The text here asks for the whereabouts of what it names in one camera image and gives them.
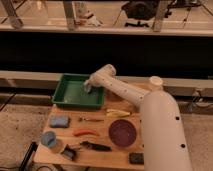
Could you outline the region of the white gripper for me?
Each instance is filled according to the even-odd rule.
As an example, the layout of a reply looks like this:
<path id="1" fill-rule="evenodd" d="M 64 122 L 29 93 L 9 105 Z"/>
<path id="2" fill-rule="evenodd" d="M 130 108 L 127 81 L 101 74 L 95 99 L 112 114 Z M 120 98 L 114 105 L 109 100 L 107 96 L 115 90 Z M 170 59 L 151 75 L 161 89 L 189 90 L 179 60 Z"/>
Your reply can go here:
<path id="1" fill-rule="evenodd" d="M 100 74 L 92 74 L 87 80 L 89 80 L 92 87 L 101 87 L 101 80 L 103 77 Z"/>

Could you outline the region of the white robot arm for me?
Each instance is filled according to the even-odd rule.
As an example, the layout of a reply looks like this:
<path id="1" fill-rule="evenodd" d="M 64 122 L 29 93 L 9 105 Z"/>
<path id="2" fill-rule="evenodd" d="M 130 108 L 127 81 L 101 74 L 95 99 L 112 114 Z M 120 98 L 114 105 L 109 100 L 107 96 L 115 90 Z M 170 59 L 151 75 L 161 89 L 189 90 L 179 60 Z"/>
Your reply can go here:
<path id="1" fill-rule="evenodd" d="M 193 171 L 180 110 L 174 97 L 162 89 L 157 77 L 146 90 L 115 77 L 116 69 L 106 64 L 84 83 L 86 92 L 104 87 L 139 108 L 144 145 L 145 171 Z"/>

